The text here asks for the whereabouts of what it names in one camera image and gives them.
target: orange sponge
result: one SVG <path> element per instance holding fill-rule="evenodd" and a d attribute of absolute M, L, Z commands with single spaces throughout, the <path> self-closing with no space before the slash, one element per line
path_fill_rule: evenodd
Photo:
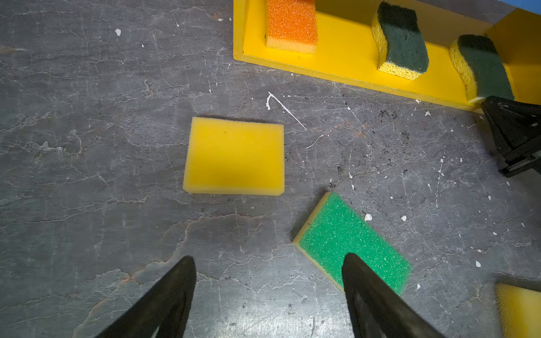
<path fill-rule="evenodd" d="M 267 0 L 267 47 L 314 54 L 317 43 L 314 0 Z"/>

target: green scrub pad sponge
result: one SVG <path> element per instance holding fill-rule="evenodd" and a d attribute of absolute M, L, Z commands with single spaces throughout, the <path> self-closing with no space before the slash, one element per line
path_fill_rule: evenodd
<path fill-rule="evenodd" d="M 412 266 L 376 233 L 336 193 L 326 193 L 293 244 L 342 292 L 342 265 L 357 254 L 397 294 L 407 283 Z"/>
<path fill-rule="evenodd" d="M 461 35 L 449 47 L 451 61 L 466 85 L 469 102 L 489 96 L 514 100 L 502 59 L 492 40 L 482 35 Z"/>
<path fill-rule="evenodd" d="M 382 2 L 372 19 L 378 70 L 416 79 L 428 69 L 428 52 L 413 9 Z"/>

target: gray stone surface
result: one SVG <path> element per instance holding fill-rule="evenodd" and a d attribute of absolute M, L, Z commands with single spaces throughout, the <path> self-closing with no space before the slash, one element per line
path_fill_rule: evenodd
<path fill-rule="evenodd" d="M 541 280 L 541 176 L 502 177 L 468 112 L 233 60 L 232 12 L 0 4 L 0 336 L 92 337 L 184 255 L 186 337 L 351 336 L 345 297 L 291 245 L 333 190 L 412 262 L 414 310 L 499 337 L 495 278 Z M 193 116 L 283 123 L 285 193 L 184 192 Z"/>

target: sponge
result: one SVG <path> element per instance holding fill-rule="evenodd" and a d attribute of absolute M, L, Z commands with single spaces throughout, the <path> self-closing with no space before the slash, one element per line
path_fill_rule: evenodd
<path fill-rule="evenodd" d="M 295 237 L 293 244 L 342 292 L 342 264 L 357 254 L 397 294 L 412 266 L 336 193 L 326 193 Z"/>
<path fill-rule="evenodd" d="M 449 47 L 449 55 L 466 85 L 469 102 L 480 102 L 491 95 L 514 100 L 505 67 L 492 40 L 482 35 L 461 35 Z"/>
<path fill-rule="evenodd" d="M 496 284 L 504 338 L 541 337 L 541 292 Z"/>
<path fill-rule="evenodd" d="M 378 70 L 413 80 L 428 69 L 428 52 L 413 9 L 380 3 L 372 35 L 379 50 Z"/>
<path fill-rule="evenodd" d="M 196 194 L 282 194 L 283 125 L 192 118 L 183 189 Z"/>
<path fill-rule="evenodd" d="M 267 47 L 314 54 L 317 44 L 314 0 L 267 0 Z"/>

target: blue wall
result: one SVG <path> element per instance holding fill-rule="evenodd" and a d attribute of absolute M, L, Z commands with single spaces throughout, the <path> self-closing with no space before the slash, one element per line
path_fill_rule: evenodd
<path fill-rule="evenodd" d="M 500 0 L 515 7 L 525 9 L 530 12 L 541 14 L 541 0 Z"/>

